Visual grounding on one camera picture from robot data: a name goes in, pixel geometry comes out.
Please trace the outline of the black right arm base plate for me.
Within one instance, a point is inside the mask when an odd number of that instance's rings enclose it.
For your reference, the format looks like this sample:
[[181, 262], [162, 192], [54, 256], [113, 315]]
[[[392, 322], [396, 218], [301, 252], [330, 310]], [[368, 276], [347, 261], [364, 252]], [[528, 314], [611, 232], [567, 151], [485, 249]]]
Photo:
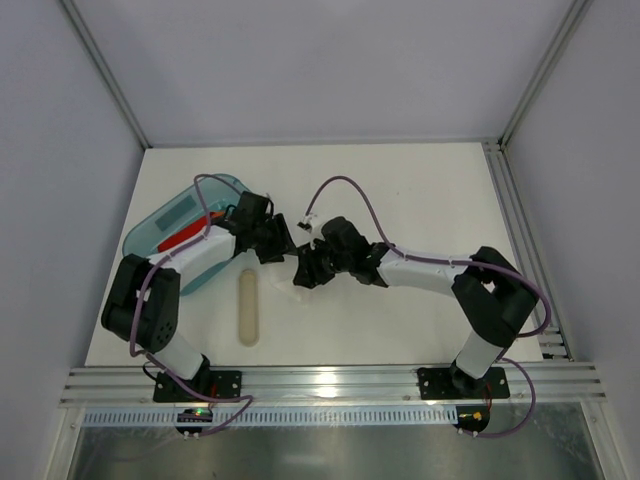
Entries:
[[420, 367], [416, 371], [422, 400], [508, 399], [510, 389], [505, 370], [490, 367], [480, 379], [473, 379], [451, 367]]

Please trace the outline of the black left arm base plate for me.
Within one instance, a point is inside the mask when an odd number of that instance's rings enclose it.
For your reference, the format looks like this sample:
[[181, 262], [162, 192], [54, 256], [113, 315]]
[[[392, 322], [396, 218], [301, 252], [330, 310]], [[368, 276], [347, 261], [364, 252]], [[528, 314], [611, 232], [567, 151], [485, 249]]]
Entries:
[[237, 401], [241, 396], [242, 372], [214, 369], [205, 356], [191, 379], [177, 378], [166, 370], [157, 373], [153, 393], [155, 403], [210, 402], [211, 398]]

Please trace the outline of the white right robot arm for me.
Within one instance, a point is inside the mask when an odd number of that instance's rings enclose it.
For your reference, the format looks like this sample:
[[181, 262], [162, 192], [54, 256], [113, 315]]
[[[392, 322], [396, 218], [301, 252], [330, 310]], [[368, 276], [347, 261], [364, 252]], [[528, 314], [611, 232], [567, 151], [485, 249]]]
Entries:
[[471, 326], [449, 375], [464, 396], [484, 390], [490, 368], [512, 346], [540, 295], [492, 247], [471, 256], [426, 257], [393, 244], [370, 242], [343, 216], [298, 223], [311, 240], [297, 248], [293, 284], [314, 289], [347, 273], [363, 285], [411, 287], [457, 300]]

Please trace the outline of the white paper napkin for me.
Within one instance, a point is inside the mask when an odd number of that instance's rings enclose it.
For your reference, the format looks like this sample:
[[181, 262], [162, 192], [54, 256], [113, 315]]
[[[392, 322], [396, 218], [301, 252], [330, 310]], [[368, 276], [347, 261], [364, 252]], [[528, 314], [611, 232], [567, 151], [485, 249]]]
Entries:
[[286, 256], [283, 262], [272, 263], [266, 266], [269, 284], [279, 293], [302, 305], [311, 305], [314, 301], [315, 291], [296, 286], [293, 283], [298, 269], [298, 259]]

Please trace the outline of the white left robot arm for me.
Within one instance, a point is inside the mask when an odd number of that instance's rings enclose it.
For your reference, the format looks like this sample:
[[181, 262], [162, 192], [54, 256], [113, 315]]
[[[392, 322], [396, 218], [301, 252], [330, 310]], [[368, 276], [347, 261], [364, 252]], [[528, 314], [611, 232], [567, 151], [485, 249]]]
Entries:
[[270, 198], [249, 191], [223, 212], [205, 212], [171, 248], [122, 258], [101, 314], [102, 327], [143, 355], [177, 388], [212, 401], [209, 359], [178, 332], [180, 292], [207, 270], [253, 251], [262, 264], [295, 252], [284, 216]]

